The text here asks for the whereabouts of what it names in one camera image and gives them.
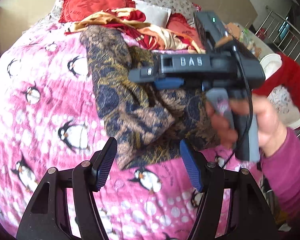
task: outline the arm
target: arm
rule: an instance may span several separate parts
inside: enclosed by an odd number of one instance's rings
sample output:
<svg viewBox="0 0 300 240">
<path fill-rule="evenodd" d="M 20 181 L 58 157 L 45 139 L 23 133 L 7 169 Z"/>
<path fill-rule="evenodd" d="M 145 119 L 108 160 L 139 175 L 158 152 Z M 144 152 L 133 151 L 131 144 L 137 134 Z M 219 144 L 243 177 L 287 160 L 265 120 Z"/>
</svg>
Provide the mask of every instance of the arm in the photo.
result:
<svg viewBox="0 0 300 240">
<path fill-rule="evenodd" d="M 287 129 L 284 143 L 270 157 L 262 157 L 262 171 L 281 208 L 293 218 L 300 212 L 300 141 Z"/>
<path fill-rule="evenodd" d="M 290 218 L 300 217 L 300 141 L 293 130 L 287 129 L 279 120 L 276 110 L 264 97 L 252 96 L 253 112 L 257 116 L 259 147 L 263 150 L 262 171 L 279 199 L 281 208 Z M 248 114 L 246 100 L 230 101 L 231 109 L 238 114 Z M 206 105 L 211 124 L 221 138 L 221 143 L 230 148 L 237 140 L 236 131 L 229 122 Z"/>
</svg>

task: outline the pink blanket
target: pink blanket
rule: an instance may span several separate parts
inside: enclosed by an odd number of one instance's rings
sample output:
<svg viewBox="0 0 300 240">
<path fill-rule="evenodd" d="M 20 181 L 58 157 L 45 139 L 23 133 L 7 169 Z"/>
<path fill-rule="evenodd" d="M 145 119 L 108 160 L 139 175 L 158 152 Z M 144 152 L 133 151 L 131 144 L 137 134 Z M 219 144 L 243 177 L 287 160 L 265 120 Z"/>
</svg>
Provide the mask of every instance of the pink blanket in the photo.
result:
<svg viewBox="0 0 300 240">
<path fill-rule="evenodd" d="M 0 222 L 14 236 L 46 170 L 73 168 L 107 140 L 80 34 L 65 36 L 64 30 L 55 23 L 34 27 L 0 59 Z M 223 161 L 229 151 L 217 147 L 204 154 Z M 243 166 L 260 180 L 255 166 Z M 239 167 L 235 159 L 227 165 Z M 95 199 L 111 239 L 186 239 L 196 215 L 193 192 L 182 160 L 174 159 L 125 171 L 114 164 Z M 78 235 L 68 194 L 71 225 Z M 227 190 L 224 200 L 229 201 Z M 226 214 L 224 206 L 218 235 L 224 232 Z"/>
</svg>

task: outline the patterned cloth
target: patterned cloth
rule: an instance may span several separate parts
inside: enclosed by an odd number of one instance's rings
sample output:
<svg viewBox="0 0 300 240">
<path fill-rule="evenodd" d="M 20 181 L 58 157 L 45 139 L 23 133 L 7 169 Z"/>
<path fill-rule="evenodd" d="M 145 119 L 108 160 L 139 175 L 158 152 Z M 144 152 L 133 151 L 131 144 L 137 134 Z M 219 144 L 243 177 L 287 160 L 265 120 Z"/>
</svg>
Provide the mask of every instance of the patterned cloth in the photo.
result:
<svg viewBox="0 0 300 240">
<path fill-rule="evenodd" d="M 179 156 L 179 141 L 196 149 L 218 144 L 200 90 L 160 90 L 128 80 L 131 68 L 158 64 L 158 54 L 128 47 L 119 31 L 89 26 L 80 41 L 87 49 L 99 118 L 118 141 L 118 167 L 158 163 Z"/>
</svg>

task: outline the red pillow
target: red pillow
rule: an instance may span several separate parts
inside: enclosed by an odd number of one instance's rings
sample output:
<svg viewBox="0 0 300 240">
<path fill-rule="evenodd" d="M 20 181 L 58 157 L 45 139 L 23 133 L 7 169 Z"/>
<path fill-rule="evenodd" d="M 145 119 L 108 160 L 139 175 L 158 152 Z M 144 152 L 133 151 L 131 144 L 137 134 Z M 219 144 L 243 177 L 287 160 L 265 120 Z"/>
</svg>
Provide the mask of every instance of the red pillow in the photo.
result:
<svg viewBox="0 0 300 240">
<path fill-rule="evenodd" d="M 196 29 L 187 23 L 186 18 L 182 14 L 171 14 L 166 28 L 176 33 L 188 35 L 195 41 L 199 48 L 204 49 Z"/>
<path fill-rule="evenodd" d="M 132 0 L 64 0 L 59 22 L 82 21 L 89 15 L 107 9 L 136 7 Z"/>
</svg>

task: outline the white pillow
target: white pillow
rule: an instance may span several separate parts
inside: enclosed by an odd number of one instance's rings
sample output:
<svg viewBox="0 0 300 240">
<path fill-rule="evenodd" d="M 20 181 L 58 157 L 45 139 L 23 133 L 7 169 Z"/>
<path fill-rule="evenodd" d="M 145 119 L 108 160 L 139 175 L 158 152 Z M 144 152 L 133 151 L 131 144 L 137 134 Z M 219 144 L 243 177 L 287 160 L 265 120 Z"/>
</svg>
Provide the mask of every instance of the white pillow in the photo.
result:
<svg viewBox="0 0 300 240">
<path fill-rule="evenodd" d="M 145 22 L 163 28 L 166 27 L 171 14 L 171 9 L 152 5 L 141 0 L 133 1 L 136 3 L 136 9 L 138 9 L 146 15 Z"/>
</svg>

